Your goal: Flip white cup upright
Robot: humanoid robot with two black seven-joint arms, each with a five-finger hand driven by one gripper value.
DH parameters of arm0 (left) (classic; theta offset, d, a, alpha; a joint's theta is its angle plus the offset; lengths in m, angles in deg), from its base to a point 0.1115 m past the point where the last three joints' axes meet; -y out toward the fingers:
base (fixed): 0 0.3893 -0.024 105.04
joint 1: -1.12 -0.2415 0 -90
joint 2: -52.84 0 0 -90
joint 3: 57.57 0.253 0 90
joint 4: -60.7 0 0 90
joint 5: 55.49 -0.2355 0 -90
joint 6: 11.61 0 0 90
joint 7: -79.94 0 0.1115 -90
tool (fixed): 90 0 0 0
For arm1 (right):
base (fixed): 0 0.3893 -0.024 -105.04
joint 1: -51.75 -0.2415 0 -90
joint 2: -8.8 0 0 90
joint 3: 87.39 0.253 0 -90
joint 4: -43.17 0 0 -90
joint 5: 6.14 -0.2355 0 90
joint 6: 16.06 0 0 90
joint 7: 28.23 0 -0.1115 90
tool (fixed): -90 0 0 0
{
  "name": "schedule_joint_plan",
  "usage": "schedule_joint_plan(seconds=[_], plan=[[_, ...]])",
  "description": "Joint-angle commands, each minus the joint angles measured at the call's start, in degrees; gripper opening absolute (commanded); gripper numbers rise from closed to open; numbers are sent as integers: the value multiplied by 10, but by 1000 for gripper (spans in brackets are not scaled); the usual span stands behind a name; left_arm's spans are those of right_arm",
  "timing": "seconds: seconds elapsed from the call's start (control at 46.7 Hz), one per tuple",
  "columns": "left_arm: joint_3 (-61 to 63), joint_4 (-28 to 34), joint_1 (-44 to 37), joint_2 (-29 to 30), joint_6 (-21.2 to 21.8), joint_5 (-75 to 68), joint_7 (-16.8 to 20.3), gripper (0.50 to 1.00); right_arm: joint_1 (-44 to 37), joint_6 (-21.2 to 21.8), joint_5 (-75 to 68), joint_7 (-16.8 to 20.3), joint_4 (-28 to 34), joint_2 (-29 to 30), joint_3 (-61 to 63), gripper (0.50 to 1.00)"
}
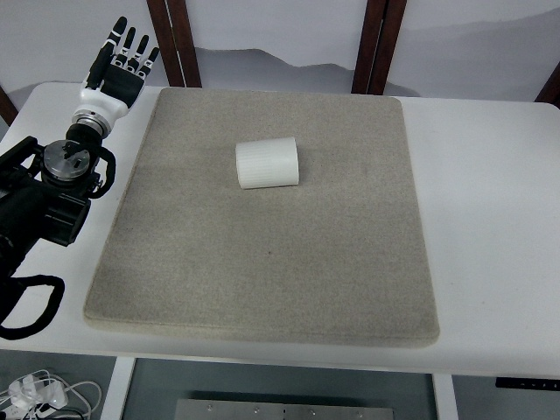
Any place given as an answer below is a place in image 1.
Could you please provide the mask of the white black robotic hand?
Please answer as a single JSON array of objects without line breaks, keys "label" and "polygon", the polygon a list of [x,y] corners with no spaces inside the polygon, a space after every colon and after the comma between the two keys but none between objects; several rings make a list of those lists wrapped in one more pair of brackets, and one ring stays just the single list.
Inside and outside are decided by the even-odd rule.
[{"label": "white black robotic hand", "polygon": [[133,45],[136,28],[119,17],[101,46],[80,90],[72,122],[85,124],[106,136],[126,116],[144,89],[159,48],[146,51],[150,37]]}]

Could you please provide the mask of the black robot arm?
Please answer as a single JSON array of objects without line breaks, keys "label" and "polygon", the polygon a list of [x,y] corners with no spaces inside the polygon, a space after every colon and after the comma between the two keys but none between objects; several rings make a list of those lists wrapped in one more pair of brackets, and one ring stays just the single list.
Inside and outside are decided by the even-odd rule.
[{"label": "black robot arm", "polygon": [[1,278],[40,239],[74,243],[91,201],[115,181],[116,158],[102,146],[107,136],[74,123],[62,140],[42,146],[28,136],[1,156]]}]

